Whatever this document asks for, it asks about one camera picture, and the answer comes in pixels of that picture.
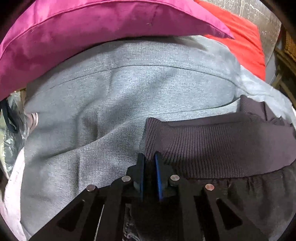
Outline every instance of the clear plastic bag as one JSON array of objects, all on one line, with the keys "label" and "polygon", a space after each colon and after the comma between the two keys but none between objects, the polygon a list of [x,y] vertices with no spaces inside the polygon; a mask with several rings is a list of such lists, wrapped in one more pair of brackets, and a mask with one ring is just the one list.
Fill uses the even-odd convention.
[{"label": "clear plastic bag", "polygon": [[3,113],[0,113],[0,168],[7,179],[12,172],[15,160],[24,147],[28,137],[26,116],[24,114],[21,92],[17,91],[8,97],[9,106],[14,114],[14,120],[19,126],[19,132],[11,133],[5,123]]}]

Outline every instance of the gray fabric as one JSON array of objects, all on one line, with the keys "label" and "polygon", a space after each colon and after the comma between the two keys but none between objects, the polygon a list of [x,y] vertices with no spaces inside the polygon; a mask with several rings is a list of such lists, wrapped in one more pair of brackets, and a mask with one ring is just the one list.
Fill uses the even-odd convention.
[{"label": "gray fabric", "polygon": [[296,123],[290,101],[202,36],[104,43],[27,86],[39,123],[25,145],[21,223],[29,236],[88,184],[109,185],[144,152],[145,120],[235,112],[245,94]]}]

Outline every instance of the dark brown garment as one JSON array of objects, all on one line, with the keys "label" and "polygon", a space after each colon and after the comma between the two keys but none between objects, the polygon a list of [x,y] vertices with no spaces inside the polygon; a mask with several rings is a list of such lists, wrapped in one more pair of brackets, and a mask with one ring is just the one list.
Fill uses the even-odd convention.
[{"label": "dark brown garment", "polygon": [[[241,96],[237,113],[174,122],[149,118],[148,166],[156,151],[191,182],[223,189],[270,240],[278,240],[296,213],[295,130],[264,102]],[[135,232],[141,240],[177,240],[176,210],[175,203],[161,206],[153,199],[134,204]]]}]

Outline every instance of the triangular cutout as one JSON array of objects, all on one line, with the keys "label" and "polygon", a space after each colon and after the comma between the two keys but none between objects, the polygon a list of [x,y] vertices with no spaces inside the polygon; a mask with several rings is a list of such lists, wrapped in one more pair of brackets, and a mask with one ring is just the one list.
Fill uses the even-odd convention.
[{"label": "triangular cutout", "polygon": [[83,207],[84,200],[81,200],[78,204],[75,205],[74,208],[72,208],[65,216],[63,216],[58,221],[57,226],[70,232],[74,231]]},{"label": "triangular cutout", "polygon": [[226,230],[242,225],[242,220],[221,200],[216,201]]}]

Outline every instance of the metal rivet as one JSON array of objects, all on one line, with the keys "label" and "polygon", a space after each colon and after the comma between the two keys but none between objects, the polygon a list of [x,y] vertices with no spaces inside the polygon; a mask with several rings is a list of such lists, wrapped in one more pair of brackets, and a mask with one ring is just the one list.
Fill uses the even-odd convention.
[{"label": "metal rivet", "polygon": [[209,191],[213,191],[215,188],[215,186],[213,184],[208,183],[207,185],[205,185],[205,189],[209,190]]},{"label": "metal rivet", "polygon": [[94,184],[90,184],[86,187],[86,190],[89,192],[93,192],[96,189],[96,186]]},{"label": "metal rivet", "polygon": [[123,182],[129,182],[129,181],[131,180],[131,177],[130,177],[130,176],[123,176],[123,177],[121,178],[121,180],[122,180]]},{"label": "metal rivet", "polygon": [[179,177],[178,175],[171,175],[171,176],[170,176],[170,179],[171,179],[172,181],[179,181],[179,180],[180,180],[180,177]]}]

